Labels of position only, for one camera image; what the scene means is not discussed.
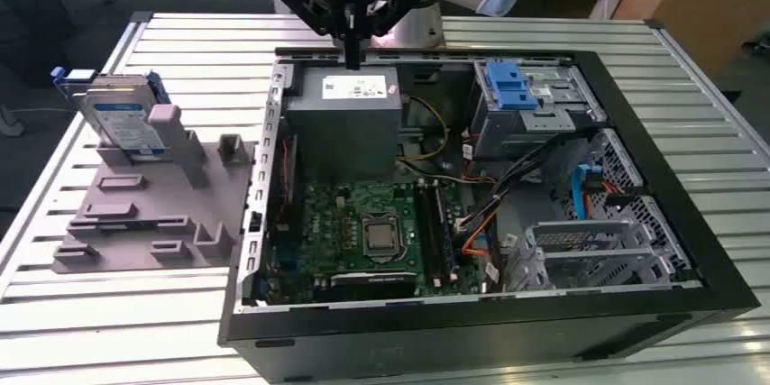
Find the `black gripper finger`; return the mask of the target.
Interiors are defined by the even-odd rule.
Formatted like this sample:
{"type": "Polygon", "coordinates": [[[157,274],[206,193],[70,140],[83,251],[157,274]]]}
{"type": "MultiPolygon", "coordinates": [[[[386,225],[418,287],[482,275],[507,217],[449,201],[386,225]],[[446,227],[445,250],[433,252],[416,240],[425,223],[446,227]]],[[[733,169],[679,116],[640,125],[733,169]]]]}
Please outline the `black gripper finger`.
{"type": "Polygon", "coordinates": [[[353,69],[360,69],[361,44],[373,36],[384,36],[396,23],[404,18],[420,0],[390,0],[377,9],[372,5],[353,5],[353,69]]]}
{"type": "Polygon", "coordinates": [[[324,0],[280,0],[288,10],[321,36],[330,36],[344,53],[344,65],[354,69],[354,34],[349,33],[345,7],[324,0]]]}

